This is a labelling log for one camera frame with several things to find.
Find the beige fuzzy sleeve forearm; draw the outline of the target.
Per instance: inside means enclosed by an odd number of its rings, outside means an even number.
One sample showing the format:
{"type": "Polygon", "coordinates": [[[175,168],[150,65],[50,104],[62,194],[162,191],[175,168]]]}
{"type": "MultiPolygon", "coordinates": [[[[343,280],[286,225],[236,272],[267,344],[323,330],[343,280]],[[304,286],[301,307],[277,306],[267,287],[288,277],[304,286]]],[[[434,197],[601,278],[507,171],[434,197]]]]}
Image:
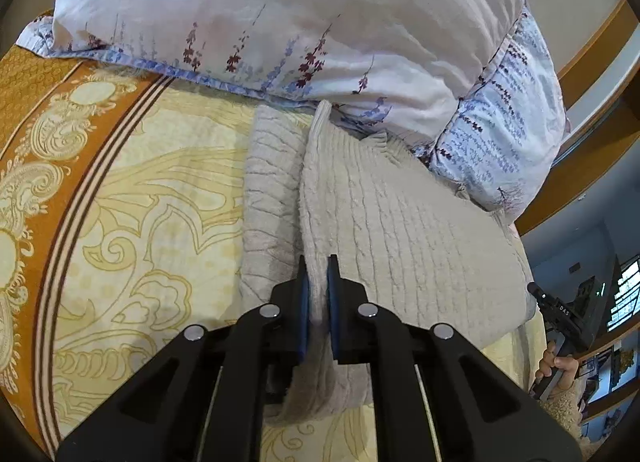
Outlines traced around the beige fuzzy sleeve forearm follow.
{"type": "Polygon", "coordinates": [[[539,401],[541,408],[576,439],[580,438],[582,412],[579,403],[584,396],[585,385],[585,381],[578,378],[567,390],[552,390],[545,401],[539,401]]]}

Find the person's right hand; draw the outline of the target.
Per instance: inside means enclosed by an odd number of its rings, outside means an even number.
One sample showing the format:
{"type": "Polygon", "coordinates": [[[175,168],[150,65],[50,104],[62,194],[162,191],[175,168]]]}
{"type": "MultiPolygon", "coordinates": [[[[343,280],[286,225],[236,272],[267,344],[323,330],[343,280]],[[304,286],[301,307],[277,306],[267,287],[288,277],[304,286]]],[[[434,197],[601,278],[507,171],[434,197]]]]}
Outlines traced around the person's right hand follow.
{"type": "Polygon", "coordinates": [[[544,350],[541,360],[539,360],[538,370],[535,373],[535,382],[539,383],[544,378],[551,378],[554,369],[558,369],[561,375],[555,385],[555,393],[569,390],[574,384],[579,369],[579,362],[571,356],[558,356],[556,354],[555,342],[551,341],[544,350]]]}

